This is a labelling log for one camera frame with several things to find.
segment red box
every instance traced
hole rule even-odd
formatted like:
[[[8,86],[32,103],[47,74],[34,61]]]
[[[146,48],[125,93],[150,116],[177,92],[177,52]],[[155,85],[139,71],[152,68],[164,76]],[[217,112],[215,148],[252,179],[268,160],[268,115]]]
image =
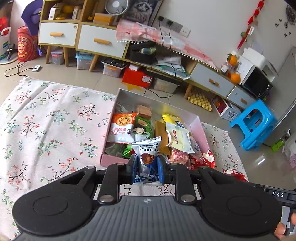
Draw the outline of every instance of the red box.
[[[152,77],[144,74],[141,70],[132,70],[126,67],[122,82],[148,88],[150,86]]]

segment yellow egg tray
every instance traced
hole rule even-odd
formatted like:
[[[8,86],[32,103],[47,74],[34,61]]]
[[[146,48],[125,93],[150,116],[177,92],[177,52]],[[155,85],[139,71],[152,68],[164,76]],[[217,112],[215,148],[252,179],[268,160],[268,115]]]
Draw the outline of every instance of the yellow egg tray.
[[[192,104],[196,104],[201,106],[202,108],[212,111],[211,104],[207,97],[205,97],[203,94],[192,94],[190,93],[188,97],[188,101]]]

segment wall socket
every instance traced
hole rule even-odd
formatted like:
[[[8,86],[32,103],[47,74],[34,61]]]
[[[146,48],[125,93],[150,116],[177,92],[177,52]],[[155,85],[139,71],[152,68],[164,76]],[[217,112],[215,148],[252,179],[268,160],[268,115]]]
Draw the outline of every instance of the wall socket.
[[[170,28],[171,30],[173,30],[177,33],[180,33],[181,35],[183,35],[185,37],[188,37],[188,35],[190,33],[190,29],[188,29],[188,28],[184,27],[182,24],[174,22],[168,18],[159,16],[158,21],[161,26],[164,26],[166,28]]]

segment white fan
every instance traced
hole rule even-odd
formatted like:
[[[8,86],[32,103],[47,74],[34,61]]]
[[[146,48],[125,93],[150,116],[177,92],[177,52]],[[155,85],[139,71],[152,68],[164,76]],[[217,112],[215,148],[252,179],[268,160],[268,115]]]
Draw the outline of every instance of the white fan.
[[[128,0],[107,0],[105,9],[111,15],[123,14],[128,9]]]

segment white wall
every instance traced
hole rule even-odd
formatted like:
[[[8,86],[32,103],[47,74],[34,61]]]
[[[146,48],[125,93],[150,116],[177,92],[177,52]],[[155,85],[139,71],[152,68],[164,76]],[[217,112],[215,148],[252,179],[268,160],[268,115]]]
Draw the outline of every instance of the white wall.
[[[217,67],[227,54],[236,50],[240,33],[257,7],[258,0],[164,0],[158,15],[176,21],[191,30],[188,39],[195,42]],[[265,0],[252,39],[259,41],[263,55],[279,70],[292,46],[296,45],[296,26],[284,28],[284,0]],[[275,23],[283,21],[280,26]],[[292,34],[285,38],[285,32]]]
[[[11,43],[17,44],[17,29],[25,25],[24,21],[21,18],[22,12],[24,11],[25,7],[32,1],[33,0],[14,0],[10,20],[10,26],[12,28],[10,35]]]

